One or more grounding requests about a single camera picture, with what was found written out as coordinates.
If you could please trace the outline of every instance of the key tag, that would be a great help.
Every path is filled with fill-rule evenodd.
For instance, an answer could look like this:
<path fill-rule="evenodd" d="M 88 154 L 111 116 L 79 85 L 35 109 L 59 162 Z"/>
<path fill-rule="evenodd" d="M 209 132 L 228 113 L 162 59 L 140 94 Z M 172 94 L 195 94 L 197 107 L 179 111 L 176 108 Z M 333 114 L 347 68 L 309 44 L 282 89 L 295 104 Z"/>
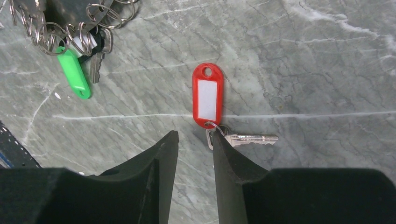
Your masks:
<path fill-rule="evenodd" d="M 64 47 L 57 48 L 57 52 L 62 50 L 64 50 Z M 58 55 L 57 58 L 73 92 L 82 99 L 88 99 L 91 96 L 91 90 L 77 56 L 71 50 L 67 50 L 64 54 Z"/>
<path fill-rule="evenodd" d="M 192 116 L 206 129 L 218 126 L 223 110 L 224 75 L 213 63 L 198 65 L 192 74 Z"/>

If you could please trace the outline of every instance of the white vein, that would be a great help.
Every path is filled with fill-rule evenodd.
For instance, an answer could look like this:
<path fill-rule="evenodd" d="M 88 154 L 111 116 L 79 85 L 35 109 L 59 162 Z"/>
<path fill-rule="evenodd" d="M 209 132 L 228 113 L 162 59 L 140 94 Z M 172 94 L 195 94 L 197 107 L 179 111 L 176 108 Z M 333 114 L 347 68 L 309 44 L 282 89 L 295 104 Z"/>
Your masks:
<path fill-rule="evenodd" d="M 181 186 L 186 186 L 186 187 L 192 187 L 192 188 L 202 188 L 196 185 L 190 185 L 190 184 L 185 184 L 185 183 L 178 183 L 178 182 L 174 182 L 175 185 L 181 185 Z"/>
<path fill-rule="evenodd" d="M 321 118 L 342 118 L 342 117 L 364 117 L 372 115 L 394 115 L 396 111 L 383 111 L 383 112 L 353 112 L 353 113 L 339 113 L 339 114 L 264 114 L 264 115 L 225 115 L 224 118 L 240 118 L 240 119 L 321 119 Z M 145 115 L 107 115 L 97 117 L 66 117 L 64 115 L 52 115 L 56 119 L 64 120 L 94 120 L 94 119 L 133 119 L 133 118 L 147 118 L 147 117 L 184 117 L 192 118 L 192 114 L 168 114 L 156 113 Z"/>
<path fill-rule="evenodd" d="M 116 133 L 117 135 L 119 135 L 120 137 L 124 138 L 124 136 L 122 136 L 119 132 L 117 132 L 116 130 L 109 128 L 110 131 Z"/>
<path fill-rule="evenodd" d="M 210 222 L 208 222 L 208 223 L 204 223 L 204 224 L 211 224 L 211 223 L 217 222 L 218 220 L 219 220 L 219 219 L 216 219 L 216 220 L 210 221 Z"/>
<path fill-rule="evenodd" d="M 46 157 L 48 155 L 48 152 L 42 154 L 42 155 L 37 155 L 37 154 L 31 154 L 33 157 Z"/>
<path fill-rule="evenodd" d="M 276 23 L 276 22 L 278 22 L 278 21 L 279 21 L 281 18 L 284 18 L 284 17 L 286 17 L 287 15 L 288 15 L 288 14 L 284 14 L 284 15 L 280 16 L 279 18 L 277 18 L 276 20 L 273 20 L 273 21 L 271 21 L 271 22 L 268 22 L 268 23 L 262 24 L 262 25 L 260 25 L 260 26 L 258 26 L 258 27 L 255 27 L 255 28 L 251 29 L 250 31 L 253 31 L 253 30 L 256 30 L 256 29 L 258 29 L 258 28 L 261 28 L 261 27 L 267 26 L 267 25 L 269 25 L 269 24 Z"/>
<path fill-rule="evenodd" d="M 260 43 L 259 45 L 254 46 L 254 48 L 258 46 L 264 46 L 272 43 L 279 43 L 279 42 L 290 42 L 290 43 L 322 43 L 322 42 L 345 42 L 345 41 L 353 41 L 353 40 L 359 40 L 359 39 L 367 39 L 367 36 L 361 36 L 361 37 L 355 37 L 355 38 L 350 38 L 350 39 L 334 39 L 334 38 L 325 38 L 325 39 L 312 39 L 312 40 L 307 40 L 307 41 L 297 41 L 297 40 L 290 40 L 290 39 L 277 39 L 274 41 L 270 41 L 267 43 Z"/>
<path fill-rule="evenodd" d="M 131 145 L 132 145 L 133 147 L 139 149 L 140 151 L 142 151 L 142 152 L 144 151 L 144 149 L 142 149 L 141 147 L 137 146 L 135 143 L 133 143 L 133 142 L 131 142 L 131 141 L 129 141 L 129 143 L 131 143 Z"/>
<path fill-rule="evenodd" d="M 81 164 L 79 164 L 79 163 L 77 163 L 77 162 L 75 162 L 75 161 L 73 161 L 73 160 L 70 160 L 70 159 L 68 159 L 68 158 L 66 158 L 66 157 L 64 157 L 64 156 L 61 156 L 61 155 L 56 154 L 56 153 L 52 153 L 52 155 L 58 156 L 58 157 L 60 157 L 60 158 L 62 158 L 62 159 L 64 159 L 64 160 L 66 160 L 66 161 L 68 161 L 68 162 L 71 162 L 71 163 L 73 163 L 73 164 L 76 164 L 76 165 L 78 165 L 78 166 L 84 168 L 86 171 L 90 172 L 91 174 L 94 173 L 94 172 L 90 171 L 87 167 L 85 167 L 85 166 L 83 166 L 83 165 L 81 165 Z"/>
<path fill-rule="evenodd" d="M 57 88 L 57 86 L 58 86 L 59 84 L 60 84 L 60 83 L 57 83 L 57 84 L 54 86 L 54 89 L 53 89 L 52 91 L 50 91 L 50 93 L 48 94 L 48 96 L 40 103 L 40 105 L 38 106 L 38 108 L 37 108 L 37 109 L 35 110 L 35 112 L 33 113 L 32 119 L 30 120 L 30 122 L 29 122 L 29 124 L 28 124 L 28 128 L 26 129 L 25 137 L 23 137 L 23 139 L 22 139 L 22 143 L 26 144 L 26 140 L 28 139 L 28 134 L 29 134 L 30 128 L 31 128 L 32 125 L 33 125 L 33 122 L 34 122 L 34 120 L 35 120 L 35 118 L 36 118 L 37 113 L 39 112 L 39 110 L 41 109 L 41 107 L 45 104 L 45 102 L 47 102 L 47 100 L 48 100 L 48 99 L 50 98 L 50 96 L 52 95 L 52 92 Z"/>
<path fill-rule="evenodd" d="M 214 177 L 212 177 L 212 176 L 210 176 L 209 174 L 207 174 L 207 173 L 205 173 L 205 172 L 203 172 L 203 171 L 201 171 L 201 170 L 195 168 L 193 165 L 191 165 L 191 164 L 185 162 L 184 160 L 182 160 L 182 159 L 180 159 L 180 158 L 178 158 L 177 160 L 179 160 L 179 161 L 181 161 L 182 163 L 186 164 L 189 168 L 191 168 L 191 169 L 197 171 L 198 173 L 204 174 L 204 175 L 206 175 L 207 177 L 209 177 L 209 178 L 211 178 L 211 179 L 214 180 Z"/>
<path fill-rule="evenodd" d="M 253 5 L 252 8 L 255 8 L 255 7 L 257 7 L 257 6 L 261 6 L 261 5 L 267 4 L 267 3 L 269 3 L 270 1 L 272 1 L 272 0 L 268 0 L 268 1 L 265 1 L 265 2 L 258 3 L 258 4 L 256 4 L 256 5 Z"/>
<path fill-rule="evenodd" d="M 213 59 L 218 59 L 218 57 L 213 57 L 213 58 L 208 58 L 208 59 L 205 59 L 205 60 L 198 60 L 198 61 L 193 61 L 193 62 L 184 62 L 182 64 L 173 64 L 173 65 L 167 65 L 167 66 L 156 66 L 156 67 L 140 68 L 140 69 L 130 69 L 130 70 L 125 70 L 125 71 L 111 71 L 111 72 L 103 72 L 101 74 L 117 74 L 117 73 L 131 72 L 131 71 L 150 70 L 150 69 L 175 68 L 175 67 L 180 67 L 180 66 L 187 66 L 188 64 L 193 64 L 193 63 L 207 62 L 207 61 L 210 61 L 210 60 L 213 60 Z"/>
<path fill-rule="evenodd" d="M 308 21 L 331 21 L 335 24 L 338 24 L 343 30 L 349 32 L 356 32 L 367 34 L 373 38 L 378 38 L 381 35 L 371 31 L 368 28 L 362 27 L 355 27 L 348 23 L 349 19 L 345 14 L 329 14 L 325 12 L 320 12 L 313 8 L 310 8 L 306 5 L 303 1 L 298 0 L 285 0 L 286 8 L 288 9 L 289 13 L 295 13 L 300 17 L 305 18 Z M 383 35 L 386 38 L 387 47 L 390 50 L 396 51 L 396 43 L 392 37 L 392 35 Z"/>
<path fill-rule="evenodd" d="M 181 8 L 181 9 L 169 10 L 169 11 L 165 11 L 165 12 L 158 13 L 158 14 L 155 14 L 155 15 L 152 15 L 152 16 L 149 16 L 149 17 L 141 18 L 141 19 L 142 19 L 142 20 L 152 19 L 152 18 L 155 18 L 155 17 L 160 16 L 160 15 L 163 15 L 163 14 L 176 13 L 176 12 L 183 12 L 183 11 L 187 11 L 187 10 L 190 10 L 190 9 L 193 9 L 193 8 L 198 8 L 198 7 L 199 7 L 199 8 L 202 8 L 202 7 L 209 6 L 209 5 L 213 5 L 213 4 L 214 4 L 214 3 L 211 3 L 211 4 L 203 4 L 203 5 L 197 5 L 197 6 L 191 6 L 191 7 L 188 7 L 188 8 Z"/>
<path fill-rule="evenodd" d="M 0 73 L 7 75 L 7 74 L 14 74 L 16 73 L 17 75 L 31 75 L 38 73 L 38 71 L 22 71 L 22 72 L 17 72 L 15 70 L 10 70 L 10 71 L 0 71 Z"/>
<path fill-rule="evenodd" d="M 61 118 L 64 120 L 93 120 L 93 119 L 128 119 L 128 118 L 144 118 L 144 117 L 192 117 L 191 114 L 167 114 L 167 113 L 156 113 L 156 114 L 145 114 L 145 115 L 107 115 L 97 117 L 66 117 L 64 115 L 52 115 L 53 118 Z"/>

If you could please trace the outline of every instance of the gray marble countertop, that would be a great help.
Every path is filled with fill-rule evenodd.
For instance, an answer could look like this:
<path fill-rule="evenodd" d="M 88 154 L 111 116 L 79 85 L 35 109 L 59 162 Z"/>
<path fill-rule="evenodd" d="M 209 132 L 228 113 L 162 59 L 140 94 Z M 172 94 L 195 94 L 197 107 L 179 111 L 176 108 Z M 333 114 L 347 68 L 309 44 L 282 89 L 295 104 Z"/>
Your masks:
<path fill-rule="evenodd" d="M 137 6 L 82 100 L 5 4 L 0 119 L 43 167 L 99 174 L 177 130 L 170 223 L 218 223 L 212 153 L 191 115 L 192 72 L 212 62 L 226 78 L 223 123 L 279 136 L 239 148 L 257 164 L 375 168 L 396 182 L 395 0 Z"/>

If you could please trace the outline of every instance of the silver key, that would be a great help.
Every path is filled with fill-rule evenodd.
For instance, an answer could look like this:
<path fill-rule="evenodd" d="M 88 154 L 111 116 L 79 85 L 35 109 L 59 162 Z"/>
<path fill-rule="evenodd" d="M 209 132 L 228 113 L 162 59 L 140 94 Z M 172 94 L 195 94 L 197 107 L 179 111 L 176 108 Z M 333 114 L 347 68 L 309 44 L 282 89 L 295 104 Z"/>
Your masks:
<path fill-rule="evenodd" d="M 100 62 L 103 59 L 103 55 L 105 53 L 103 52 L 98 52 L 96 53 L 94 56 L 91 57 L 91 70 L 89 72 L 90 78 L 91 78 L 91 82 L 93 84 L 98 83 L 99 82 L 99 69 L 100 69 Z"/>
<path fill-rule="evenodd" d="M 104 33 L 105 36 L 105 44 L 103 46 L 102 52 L 105 52 L 106 54 L 110 53 L 113 49 L 113 34 L 111 30 L 107 28 L 102 28 L 101 29 Z"/>
<path fill-rule="evenodd" d="M 213 129 L 206 130 L 206 137 L 208 140 L 208 146 L 211 150 L 213 150 L 212 144 L 212 133 L 215 132 L 217 127 Z M 231 131 L 227 126 L 219 126 L 221 133 L 225 137 L 225 139 L 230 143 L 232 147 L 238 147 L 244 144 L 256 143 L 267 145 L 274 145 L 278 141 L 278 136 L 273 134 L 264 134 L 264 135 L 246 135 L 246 134 L 237 134 Z"/>
<path fill-rule="evenodd" d="M 99 69 L 100 69 L 100 62 L 102 61 L 105 53 L 110 53 L 113 48 L 113 34 L 111 30 L 107 28 L 102 28 L 105 36 L 105 44 L 103 46 L 103 49 L 101 52 L 96 53 L 94 56 L 91 58 L 91 70 L 90 70 L 90 77 L 91 77 L 91 82 L 93 84 L 99 82 L 100 74 L 99 74 Z"/>

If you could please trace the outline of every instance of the key ring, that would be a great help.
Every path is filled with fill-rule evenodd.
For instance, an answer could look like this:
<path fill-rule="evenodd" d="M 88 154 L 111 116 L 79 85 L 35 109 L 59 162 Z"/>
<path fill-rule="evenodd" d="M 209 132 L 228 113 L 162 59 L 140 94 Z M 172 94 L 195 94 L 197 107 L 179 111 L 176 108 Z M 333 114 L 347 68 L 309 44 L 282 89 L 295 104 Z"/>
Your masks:
<path fill-rule="evenodd" d="M 219 130 L 220 133 L 224 136 L 224 132 L 223 132 L 223 130 L 222 130 L 218 125 L 216 125 L 215 123 L 213 123 L 213 122 L 211 122 L 211 121 L 208 121 L 208 122 L 205 123 L 205 126 L 208 126 L 208 125 L 214 126 L 214 128 L 212 128 L 212 129 L 206 129 L 206 139 L 208 140 L 208 146 L 209 146 L 209 148 L 213 151 L 213 145 L 212 145 L 212 142 L 211 142 L 210 133 L 211 133 L 211 132 L 214 132 L 215 129 L 217 129 L 217 130 Z"/>
<path fill-rule="evenodd" d="M 29 25 L 29 33 L 30 33 L 30 38 L 32 40 L 32 43 L 37 46 L 38 41 L 36 40 L 36 27 L 33 25 L 33 17 L 29 17 L 30 25 Z"/>
<path fill-rule="evenodd" d="M 21 12 L 22 24 L 25 27 L 26 32 L 28 33 L 28 37 L 30 37 L 29 25 L 28 25 L 28 21 L 26 20 L 25 9 L 23 9 L 21 6 L 19 6 L 19 10 Z"/>
<path fill-rule="evenodd" d="M 13 25 L 16 26 L 16 9 L 14 6 L 14 0 L 10 0 L 10 12 L 13 20 Z"/>
<path fill-rule="evenodd" d="M 93 6 L 97 6 L 97 7 L 102 7 L 102 8 L 108 9 L 108 10 L 109 10 L 109 11 L 108 11 L 108 14 L 110 14 L 110 15 L 116 17 L 116 18 L 117 18 L 117 21 L 118 21 L 118 23 L 119 23 L 119 24 L 117 24 L 117 25 L 107 25 L 107 24 L 104 24 L 104 23 L 100 22 L 100 23 L 98 24 L 99 26 L 104 27 L 104 28 L 108 28 L 108 29 L 117 29 L 117 28 L 120 28 L 120 27 L 121 27 L 121 25 L 122 25 L 122 20 L 121 20 L 120 15 L 119 15 L 116 11 L 114 11 L 113 9 L 111 9 L 110 7 L 107 7 L 107 6 L 104 6 L 104 5 L 101 5 L 101 4 L 88 4 L 88 6 L 85 8 L 85 12 L 87 13 L 88 17 L 89 17 L 92 21 L 96 21 L 95 16 L 93 16 L 93 15 L 91 14 L 91 12 L 89 11 L 89 8 L 91 8 L 91 7 L 93 7 Z"/>
<path fill-rule="evenodd" d="M 45 46 L 44 46 L 45 40 L 43 40 L 43 39 L 41 38 L 40 32 L 44 29 L 44 26 L 47 26 L 47 25 L 54 25 L 54 26 L 60 28 L 60 30 L 61 30 L 62 33 L 66 34 L 66 31 L 65 31 L 61 26 L 59 26 L 57 23 L 54 23 L 54 22 L 46 22 L 46 23 L 41 24 L 41 25 L 37 28 L 37 30 L 36 30 L 36 39 L 37 39 L 37 42 L 38 42 L 39 50 L 40 50 L 41 52 L 47 54 L 47 55 L 52 55 L 52 56 L 57 56 L 57 55 L 61 55 L 61 54 L 65 53 L 65 52 L 69 49 L 69 41 L 68 41 L 68 38 L 66 38 L 65 40 L 63 40 L 63 39 L 61 38 L 61 36 L 60 36 L 60 35 L 57 35 L 57 34 L 49 34 L 49 35 L 54 35 L 54 36 L 59 37 L 59 38 L 62 40 L 62 42 L 64 42 L 64 47 L 65 47 L 64 50 L 62 50 L 62 51 L 59 52 L 59 53 L 54 53 L 54 52 L 52 52 L 52 51 L 50 51 L 50 50 L 48 50 L 48 49 L 45 48 Z"/>
<path fill-rule="evenodd" d="M 130 21 L 131 19 L 133 19 L 134 17 L 135 17 L 135 13 L 136 13 L 136 8 L 135 8 L 135 4 L 134 4 L 134 2 L 133 1 L 121 1 L 121 0 L 114 0 L 114 1 L 116 1 L 116 2 L 118 2 L 118 3 L 121 3 L 121 4 L 131 4 L 131 7 L 132 7 L 132 14 L 129 16 L 129 17 L 127 17 L 127 18 L 121 18 L 121 21 L 123 22 L 123 23 L 126 23 L 126 22 L 128 22 L 128 21 Z M 112 14 L 109 14 L 108 15 L 110 18 L 112 18 L 112 19 L 117 19 L 115 16 L 113 16 Z"/>
<path fill-rule="evenodd" d="M 123 3 L 123 4 L 129 4 L 131 2 L 136 3 L 138 0 L 132 0 L 132 1 L 130 1 L 130 0 L 114 0 L 114 1 Z"/>
<path fill-rule="evenodd" d="M 92 54 L 92 39 L 91 39 L 89 31 L 87 31 L 85 33 L 85 35 L 86 35 L 88 41 L 85 41 L 85 38 L 83 37 L 83 29 L 84 29 L 84 27 L 85 27 L 85 23 L 84 22 L 81 22 L 78 25 L 78 29 L 79 29 L 79 32 L 80 32 L 79 33 L 79 38 L 80 38 L 81 45 L 83 47 L 84 52 L 87 55 L 91 55 Z"/>

